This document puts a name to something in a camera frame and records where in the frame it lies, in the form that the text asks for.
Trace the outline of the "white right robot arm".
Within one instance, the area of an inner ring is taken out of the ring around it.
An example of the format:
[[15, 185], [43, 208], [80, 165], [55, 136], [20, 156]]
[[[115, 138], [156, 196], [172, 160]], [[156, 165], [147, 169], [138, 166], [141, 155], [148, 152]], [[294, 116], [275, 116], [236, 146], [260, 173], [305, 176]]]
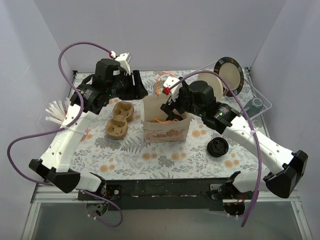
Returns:
[[216, 100], [213, 88], [203, 80], [187, 84], [169, 77], [163, 87], [169, 99], [160, 108], [169, 120], [178, 118], [175, 111], [196, 115], [208, 128], [237, 142], [254, 156], [260, 156], [267, 167], [260, 177], [254, 173], [233, 173], [221, 186], [222, 195], [237, 199], [243, 193], [253, 192], [256, 183], [260, 191], [268, 190], [280, 198], [287, 199], [291, 195], [305, 173], [308, 155], [304, 151], [293, 152], [260, 131], [251, 130], [238, 111]]

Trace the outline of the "beige paper takeout bag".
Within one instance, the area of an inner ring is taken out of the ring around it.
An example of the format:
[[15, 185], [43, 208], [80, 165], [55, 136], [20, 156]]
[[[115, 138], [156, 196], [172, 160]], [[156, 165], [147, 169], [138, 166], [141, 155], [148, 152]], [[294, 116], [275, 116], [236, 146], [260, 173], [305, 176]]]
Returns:
[[169, 95], [161, 93], [163, 76], [170, 80], [170, 85], [173, 85], [177, 79], [172, 73], [162, 73], [155, 83], [155, 95], [144, 97], [140, 105], [142, 130], [147, 143], [184, 141], [190, 127], [192, 117], [189, 113], [180, 114], [174, 110], [173, 113], [177, 117], [169, 119], [168, 115], [161, 110], [161, 106], [170, 98]]

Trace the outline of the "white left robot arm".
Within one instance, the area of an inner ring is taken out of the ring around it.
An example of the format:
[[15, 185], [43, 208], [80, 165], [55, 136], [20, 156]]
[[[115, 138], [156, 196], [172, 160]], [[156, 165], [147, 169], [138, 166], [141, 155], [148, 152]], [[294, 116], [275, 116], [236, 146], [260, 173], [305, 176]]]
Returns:
[[121, 63], [103, 58], [97, 62], [94, 74], [86, 77], [74, 92], [60, 131], [48, 149], [29, 168], [64, 193], [85, 190], [95, 200], [106, 196], [103, 178], [93, 173], [70, 168], [71, 160], [85, 131], [111, 99], [141, 100], [148, 95], [139, 70], [128, 73]]

